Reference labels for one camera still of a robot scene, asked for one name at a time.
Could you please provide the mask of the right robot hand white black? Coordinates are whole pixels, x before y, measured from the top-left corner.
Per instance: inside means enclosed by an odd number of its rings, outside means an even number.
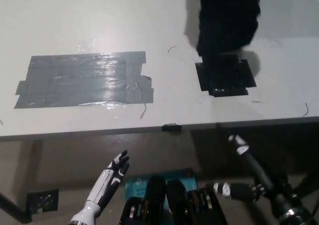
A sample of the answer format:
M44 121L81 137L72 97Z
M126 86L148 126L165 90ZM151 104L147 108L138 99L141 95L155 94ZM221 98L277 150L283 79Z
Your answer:
M230 135L228 141L236 147L237 154L248 165L254 176L255 185L214 182L208 187L226 198L244 202L253 203L261 196L265 196L270 200L274 216L279 222L283 223L295 219L298 216L298 207L261 166L251 153L249 144L237 134Z

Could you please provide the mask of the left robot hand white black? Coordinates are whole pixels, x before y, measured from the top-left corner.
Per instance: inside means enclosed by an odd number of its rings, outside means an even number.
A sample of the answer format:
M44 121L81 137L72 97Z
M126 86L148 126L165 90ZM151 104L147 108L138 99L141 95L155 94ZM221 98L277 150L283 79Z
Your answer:
M117 155L102 171L87 198L87 201L98 205L100 211L107 206L129 168L127 153L125 150Z

